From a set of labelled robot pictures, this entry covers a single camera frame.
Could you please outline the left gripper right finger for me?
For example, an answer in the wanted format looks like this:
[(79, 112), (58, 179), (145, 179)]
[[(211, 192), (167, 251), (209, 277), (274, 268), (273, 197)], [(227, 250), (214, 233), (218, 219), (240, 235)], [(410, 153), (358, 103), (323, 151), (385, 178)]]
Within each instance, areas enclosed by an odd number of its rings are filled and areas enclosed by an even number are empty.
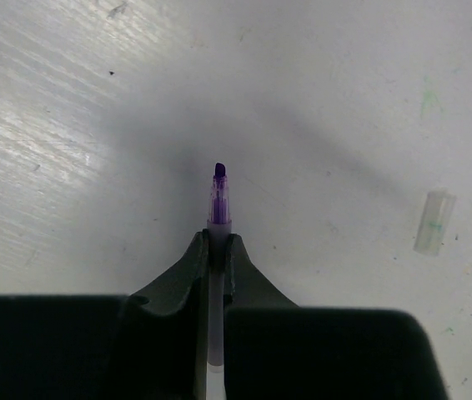
[(252, 263), (244, 241), (230, 234), (224, 255), (225, 308), (296, 308)]

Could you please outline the purple highlighter pen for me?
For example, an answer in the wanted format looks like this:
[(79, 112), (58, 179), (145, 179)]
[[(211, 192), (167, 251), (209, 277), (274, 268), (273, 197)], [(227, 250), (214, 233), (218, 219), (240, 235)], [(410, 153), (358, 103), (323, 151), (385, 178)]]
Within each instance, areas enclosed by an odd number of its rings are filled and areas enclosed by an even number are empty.
[(214, 167), (208, 210), (208, 358), (206, 398), (224, 399), (223, 383), (223, 322), (224, 263), (228, 237), (232, 230), (229, 212), (226, 167)]

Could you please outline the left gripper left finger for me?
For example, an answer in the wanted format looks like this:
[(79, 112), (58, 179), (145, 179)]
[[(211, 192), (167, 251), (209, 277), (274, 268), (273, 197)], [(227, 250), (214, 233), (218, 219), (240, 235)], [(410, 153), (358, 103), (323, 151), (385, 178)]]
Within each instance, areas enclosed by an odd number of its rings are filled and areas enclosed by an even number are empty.
[(183, 256), (131, 297), (142, 321), (141, 359), (155, 393), (206, 398), (208, 234), (195, 233)]

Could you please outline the clear pen cap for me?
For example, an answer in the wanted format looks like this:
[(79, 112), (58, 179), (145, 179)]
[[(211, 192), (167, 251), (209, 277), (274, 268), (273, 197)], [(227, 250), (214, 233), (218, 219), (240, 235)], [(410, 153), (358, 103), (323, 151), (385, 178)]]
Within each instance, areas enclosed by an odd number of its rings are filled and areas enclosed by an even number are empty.
[(454, 209), (456, 196), (447, 190), (428, 192), (414, 241), (414, 251), (436, 257)]

